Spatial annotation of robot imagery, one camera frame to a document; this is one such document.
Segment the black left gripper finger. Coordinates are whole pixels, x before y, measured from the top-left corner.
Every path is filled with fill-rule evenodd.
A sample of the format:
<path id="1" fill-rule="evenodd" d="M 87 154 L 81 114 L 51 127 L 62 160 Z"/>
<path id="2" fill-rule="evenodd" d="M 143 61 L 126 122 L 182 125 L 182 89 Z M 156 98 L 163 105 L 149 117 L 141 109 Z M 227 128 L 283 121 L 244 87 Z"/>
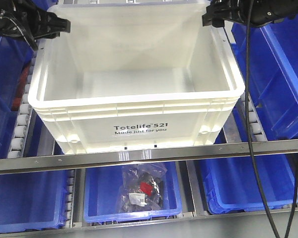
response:
<path id="1" fill-rule="evenodd" d="M 53 12 L 43 12 L 40 20 L 40 31 L 44 34 L 70 33 L 71 22 L 67 19 L 57 17 Z"/>
<path id="2" fill-rule="evenodd" d="M 60 32 L 56 32 L 56 33 L 51 33 L 51 34 L 47 34 L 47 35 L 42 35 L 42 36 L 38 36 L 38 39 L 54 39 L 56 37 L 60 36 Z"/>

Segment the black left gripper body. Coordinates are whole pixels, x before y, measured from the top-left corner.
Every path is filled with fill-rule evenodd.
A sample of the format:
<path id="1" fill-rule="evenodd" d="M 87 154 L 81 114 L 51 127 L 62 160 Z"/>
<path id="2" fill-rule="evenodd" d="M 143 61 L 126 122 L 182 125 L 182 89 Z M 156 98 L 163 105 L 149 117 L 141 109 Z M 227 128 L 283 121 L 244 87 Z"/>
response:
<path id="1" fill-rule="evenodd" d="M 43 38 L 43 12 L 31 0 L 0 0 L 0 36 L 24 40 L 20 27 L 35 40 Z"/>

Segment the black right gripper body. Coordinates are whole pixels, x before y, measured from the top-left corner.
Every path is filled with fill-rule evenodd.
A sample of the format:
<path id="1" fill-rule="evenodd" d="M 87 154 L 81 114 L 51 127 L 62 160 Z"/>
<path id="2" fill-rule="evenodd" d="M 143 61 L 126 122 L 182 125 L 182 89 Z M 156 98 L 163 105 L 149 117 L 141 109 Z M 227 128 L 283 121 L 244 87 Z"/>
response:
<path id="1" fill-rule="evenodd" d="M 251 27 L 262 27 L 298 14 L 298 0 L 239 0 L 241 22 Z"/>

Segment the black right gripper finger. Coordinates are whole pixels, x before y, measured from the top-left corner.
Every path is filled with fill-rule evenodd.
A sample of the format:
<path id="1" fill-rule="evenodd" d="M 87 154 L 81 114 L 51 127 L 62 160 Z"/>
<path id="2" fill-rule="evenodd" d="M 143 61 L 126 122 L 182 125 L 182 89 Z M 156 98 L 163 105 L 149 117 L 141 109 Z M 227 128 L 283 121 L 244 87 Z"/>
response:
<path id="1" fill-rule="evenodd" d="M 225 26 L 224 20 L 222 19 L 213 19 L 212 20 L 212 26 L 216 28 L 222 28 Z"/>
<path id="2" fill-rule="evenodd" d="M 202 26 L 212 26 L 213 19 L 222 19 L 224 22 L 238 22 L 237 0 L 212 0 L 202 15 Z"/>

